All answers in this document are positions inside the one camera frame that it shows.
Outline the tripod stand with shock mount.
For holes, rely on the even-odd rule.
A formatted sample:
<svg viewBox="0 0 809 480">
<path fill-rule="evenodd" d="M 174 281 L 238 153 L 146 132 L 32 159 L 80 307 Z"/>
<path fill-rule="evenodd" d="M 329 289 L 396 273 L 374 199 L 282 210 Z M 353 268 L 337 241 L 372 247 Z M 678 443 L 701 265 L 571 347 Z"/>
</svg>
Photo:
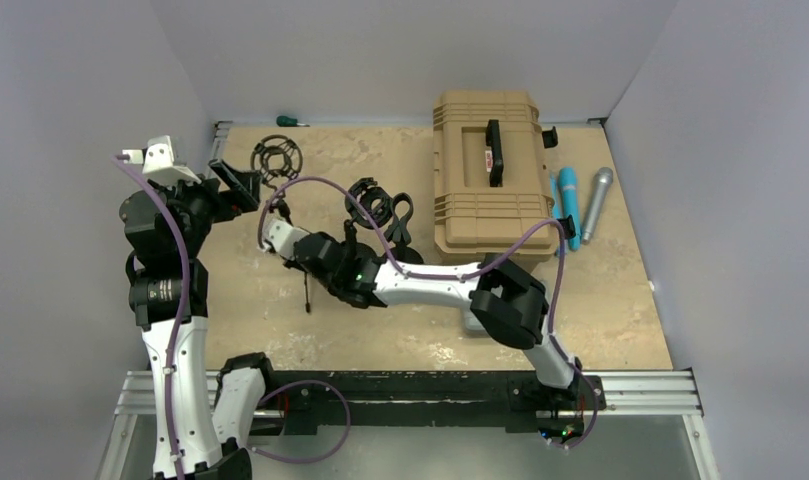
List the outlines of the tripod stand with shock mount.
<svg viewBox="0 0 809 480">
<path fill-rule="evenodd" d="M 262 138 L 252 149 L 250 154 L 251 169 L 261 174 L 263 186 L 276 190 L 280 184 L 278 181 L 291 181 L 300 175 L 303 169 L 303 153 L 297 143 L 282 134 L 269 135 Z M 272 206 L 268 208 L 269 213 L 274 211 L 289 225 L 292 225 L 291 209 L 285 200 L 285 193 L 276 196 L 272 201 Z M 304 274 L 303 279 L 305 312 L 312 313 L 309 296 L 308 275 Z"/>
</svg>

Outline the round base shock mount stand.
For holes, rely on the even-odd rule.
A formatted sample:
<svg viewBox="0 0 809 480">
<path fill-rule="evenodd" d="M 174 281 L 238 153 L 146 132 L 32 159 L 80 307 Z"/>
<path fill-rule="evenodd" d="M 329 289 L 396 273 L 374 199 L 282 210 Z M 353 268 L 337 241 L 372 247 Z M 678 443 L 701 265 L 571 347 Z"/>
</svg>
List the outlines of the round base shock mount stand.
<svg viewBox="0 0 809 480">
<path fill-rule="evenodd" d="M 346 211 L 350 215 L 350 219 L 343 223 L 345 240 L 342 242 L 342 246 L 345 248 L 345 253 L 354 256 L 358 260 L 381 262 L 385 257 L 383 253 L 377 254 L 367 244 L 357 241 L 356 225 L 374 231 L 371 222 L 361 213 L 358 206 L 362 207 L 370 215 L 378 229 L 381 229 L 393 216 L 392 198 L 379 186 L 373 177 L 364 177 L 357 180 L 348 189 L 348 194 L 354 198 L 357 204 L 354 204 L 349 199 L 344 201 Z"/>
</svg>

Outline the round base clip stand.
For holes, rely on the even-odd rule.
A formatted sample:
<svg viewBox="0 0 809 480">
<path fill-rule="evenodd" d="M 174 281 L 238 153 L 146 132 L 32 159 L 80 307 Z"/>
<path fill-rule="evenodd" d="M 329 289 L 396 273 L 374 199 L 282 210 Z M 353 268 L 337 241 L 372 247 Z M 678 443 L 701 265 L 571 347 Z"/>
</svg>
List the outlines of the round base clip stand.
<svg viewBox="0 0 809 480">
<path fill-rule="evenodd" d="M 397 213 L 399 204 L 405 204 L 407 206 L 407 211 L 403 215 Z M 384 238 L 391 244 L 390 250 L 397 261 L 421 265 L 424 263 L 423 256 L 410 246 L 412 236 L 409 232 L 408 224 L 413 216 L 413 212 L 414 203 L 409 194 L 401 192 L 395 195 L 391 199 L 391 218 L 384 232 Z"/>
</svg>

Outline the tan tool case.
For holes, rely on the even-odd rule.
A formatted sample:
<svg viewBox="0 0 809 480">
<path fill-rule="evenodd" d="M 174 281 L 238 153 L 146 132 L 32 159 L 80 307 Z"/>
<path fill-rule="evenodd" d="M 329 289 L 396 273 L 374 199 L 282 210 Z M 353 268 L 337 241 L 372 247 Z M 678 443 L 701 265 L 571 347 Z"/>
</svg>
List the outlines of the tan tool case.
<svg viewBox="0 0 809 480">
<path fill-rule="evenodd" d="M 503 254 L 528 271 L 554 258 L 557 217 L 544 129 L 524 90 L 447 90 L 433 106 L 434 244 L 445 264 Z"/>
</svg>

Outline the blue microphone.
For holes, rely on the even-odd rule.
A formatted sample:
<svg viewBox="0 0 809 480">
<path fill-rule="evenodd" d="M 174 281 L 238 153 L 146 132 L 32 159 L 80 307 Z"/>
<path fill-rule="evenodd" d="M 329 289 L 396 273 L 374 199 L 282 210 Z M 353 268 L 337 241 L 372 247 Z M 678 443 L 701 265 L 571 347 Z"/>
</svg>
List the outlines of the blue microphone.
<svg viewBox="0 0 809 480">
<path fill-rule="evenodd" d="M 581 247 L 581 219 L 577 195 L 577 175 L 572 167 L 561 168 L 558 173 L 557 186 L 562 201 L 565 217 L 570 217 L 574 229 L 574 236 L 568 240 L 569 248 L 577 251 Z"/>
<path fill-rule="evenodd" d="M 570 239 L 571 239 L 569 234 L 574 232 L 574 223 L 573 223 L 571 215 L 566 215 L 566 211 L 565 211 L 565 208 L 563 206 L 562 192 L 561 192 L 561 190 L 559 188 L 559 185 L 558 185 L 557 176 L 554 173 L 550 173 L 549 174 L 549 179 L 550 179 L 550 186 L 551 186 L 551 190 L 552 190 L 552 195 L 553 195 L 554 200 L 555 200 L 555 204 L 553 206 L 553 216 L 561 221 L 561 223 L 562 223 L 562 225 L 564 227 L 564 230 L 568 230 L 568 233 L 566 234 L 567 240 L 565 242 L 565 245 L 561 248 L 561 251 L 564 254 L 567 254 L 569 252 L 569 245 L 570 245 Z"/>
</svg>

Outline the silver microphone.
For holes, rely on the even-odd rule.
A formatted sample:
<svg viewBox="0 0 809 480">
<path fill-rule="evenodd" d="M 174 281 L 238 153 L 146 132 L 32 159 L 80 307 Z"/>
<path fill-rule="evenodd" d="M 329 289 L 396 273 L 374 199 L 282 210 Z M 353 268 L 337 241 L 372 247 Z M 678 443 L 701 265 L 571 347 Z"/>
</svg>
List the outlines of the silver microphone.
<svg viewBox="0 0 809 480">
<path fill-rule="evenodd" d="M 614 172 L 610 167 L 600 168 L 593 178 L 593 189 L 582 224 L 581 242 L 583 244 L 589 244 L 594 236 L 613 180 Z"/>
</svg>

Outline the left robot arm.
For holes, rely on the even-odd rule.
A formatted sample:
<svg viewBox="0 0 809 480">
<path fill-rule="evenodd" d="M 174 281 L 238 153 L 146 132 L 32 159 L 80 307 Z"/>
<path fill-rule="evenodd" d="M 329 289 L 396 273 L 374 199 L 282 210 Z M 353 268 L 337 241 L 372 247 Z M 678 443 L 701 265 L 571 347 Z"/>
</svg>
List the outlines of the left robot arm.
<svg viewBox="0 0 809 480">
<path fill-rule="evenodd" d="M 222 160 L 214 177 L 147 180 L 119 207 L 132 247 L 128 303 L 152 371 L 157 422 L 155 479 L 250 479 L 247 442 L 256 409 L 277 399 L 263 352 L 228 359 L 208 387 L 208 272 L 198 258 L 214 224 L 260 206 L 260 175 Z"/>
</svg>

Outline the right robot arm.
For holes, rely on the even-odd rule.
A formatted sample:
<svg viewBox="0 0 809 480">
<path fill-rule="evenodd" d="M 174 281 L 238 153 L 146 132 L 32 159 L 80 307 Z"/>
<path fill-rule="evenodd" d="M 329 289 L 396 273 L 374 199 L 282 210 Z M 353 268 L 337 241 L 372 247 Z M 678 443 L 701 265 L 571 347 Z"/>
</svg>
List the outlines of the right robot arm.
<svg viewBox="0 0 809 480">
<path fill-rule="evenodd" d="M 394 264 L 358 243 L 324 232 L 300 232 L 278 246 L 286 266 L 316 279 L 333 297 L 354 308 L 429 305 L 474 316 L 496 343 L 521 351 L 531 363 L 536 395 L 551 405 L 588 405 L 592 391 L 575 357 L 553 330 L 545 285 L 510 260 L 437 266 Z"/>
</svg>

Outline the green object at wall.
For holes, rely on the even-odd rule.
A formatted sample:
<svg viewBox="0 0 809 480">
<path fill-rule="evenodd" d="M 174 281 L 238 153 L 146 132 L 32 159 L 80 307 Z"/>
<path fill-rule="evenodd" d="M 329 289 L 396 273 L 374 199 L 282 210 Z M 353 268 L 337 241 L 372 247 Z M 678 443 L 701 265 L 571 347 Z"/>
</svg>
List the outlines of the green object at wall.
<svg viewBox="0 0 809 480">
<path fill-rule="evenodd" d="M 301 128 L 301 127 L 309 127 L 309 124 L 303 123 L 299 121 L 297 118 L 290 117 L 287 115 L 279 115 L 276 117 L 275 123 L 279 127 L 283 128 Z"/>
</svg>

